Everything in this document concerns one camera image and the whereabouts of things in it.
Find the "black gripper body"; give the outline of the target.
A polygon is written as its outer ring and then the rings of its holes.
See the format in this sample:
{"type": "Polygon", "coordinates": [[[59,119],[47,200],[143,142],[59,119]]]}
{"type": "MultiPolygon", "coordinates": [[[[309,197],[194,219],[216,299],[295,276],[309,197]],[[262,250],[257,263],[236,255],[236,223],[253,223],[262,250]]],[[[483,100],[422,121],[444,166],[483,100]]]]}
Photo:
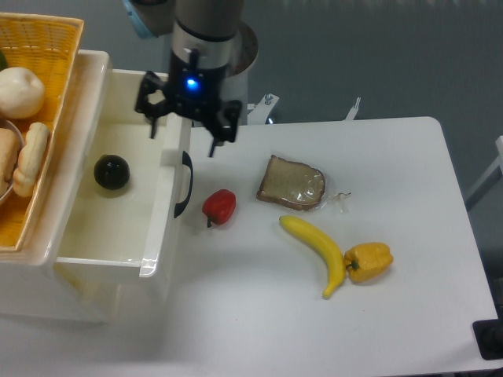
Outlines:
{"type": "Polygon", "coordinates": [[[221,99],[224,79],[229,65],[218,68],[200,68],[190,65],[171,53],[169,76],[164,88],[166,114],[175,113],[198,122],[216,118],[227,122],[226,102],[221,99]]]}

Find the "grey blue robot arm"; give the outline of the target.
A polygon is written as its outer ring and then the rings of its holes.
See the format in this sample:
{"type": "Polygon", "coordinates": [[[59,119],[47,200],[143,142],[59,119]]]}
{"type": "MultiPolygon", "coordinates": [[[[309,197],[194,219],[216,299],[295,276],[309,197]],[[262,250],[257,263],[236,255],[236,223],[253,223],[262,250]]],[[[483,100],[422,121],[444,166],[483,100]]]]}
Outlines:
{"type": "Polygon", "coordinates": [[[136,112],[157,131],[160,117],[175,113],[201,123],[216,148],[236,139],[243,104],[224,101],[237,35],[241,1],[125,1],[123,6],[140,38],[171,35],[168,78],[147,71],[141,81],[136,112]]]}

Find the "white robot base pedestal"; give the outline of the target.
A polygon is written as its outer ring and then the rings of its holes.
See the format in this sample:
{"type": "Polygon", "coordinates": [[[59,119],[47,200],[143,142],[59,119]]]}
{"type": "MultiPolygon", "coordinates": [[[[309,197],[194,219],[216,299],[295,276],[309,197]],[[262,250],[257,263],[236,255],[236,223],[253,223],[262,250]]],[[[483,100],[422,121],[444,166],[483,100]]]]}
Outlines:
{"type": "Polygon", "coordinates": [[[242,109],[238,124],[248,123],[248,76],[255,64],[259,43],[253,29],[241,21],[233,39],[233,49],[229,61],[228,77],[222,84],[223,101],[240,101],[242,109]]]}

